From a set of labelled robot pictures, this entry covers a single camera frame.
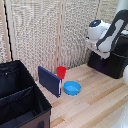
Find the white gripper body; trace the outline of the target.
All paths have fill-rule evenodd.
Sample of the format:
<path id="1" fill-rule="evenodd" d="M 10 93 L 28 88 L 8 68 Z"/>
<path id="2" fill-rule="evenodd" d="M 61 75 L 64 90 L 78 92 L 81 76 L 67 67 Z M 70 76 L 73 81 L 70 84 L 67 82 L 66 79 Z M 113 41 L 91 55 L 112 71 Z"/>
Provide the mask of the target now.
<path id="1" fill-rule="evenodd" d="M 93 52 L 95 52 L 96 54 L 98 54 L 101 58 L 103 59 L 107 59 L 110 56 L 110 52 L 107 53 L 103 53 L 100 50 L 97 49 L 96 45 L 92 44 L 90 42 L 90 40 L 88 38 L 86 38 L 86 46 L 92 50 Z"/>

